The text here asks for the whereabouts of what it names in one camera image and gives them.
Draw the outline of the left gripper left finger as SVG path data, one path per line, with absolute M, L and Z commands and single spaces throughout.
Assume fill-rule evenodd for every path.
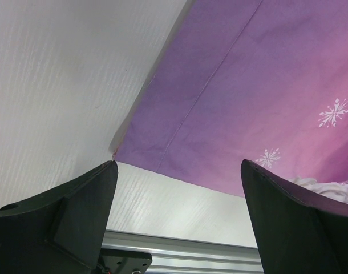
M 117 180 L 117 163 L 107 161 L 0 208 L 0 273 L 90 273 L 98 262 Z

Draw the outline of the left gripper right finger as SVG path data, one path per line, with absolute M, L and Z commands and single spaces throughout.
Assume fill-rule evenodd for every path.
M 348 204 L 250 160 L 241 180 L 264 273 L 348 273 Z

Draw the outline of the purple printed placemat cloth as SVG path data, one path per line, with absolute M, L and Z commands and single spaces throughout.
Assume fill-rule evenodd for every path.
M 348 1 L 196 1 L 116 160 L 242 196 L 248 159 L 348 179 Z

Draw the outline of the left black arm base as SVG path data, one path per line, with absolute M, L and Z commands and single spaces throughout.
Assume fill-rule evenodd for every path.
M 150 253 L 102 248 L 96 268 L 91 273 L 143 274 L 151 263 Z

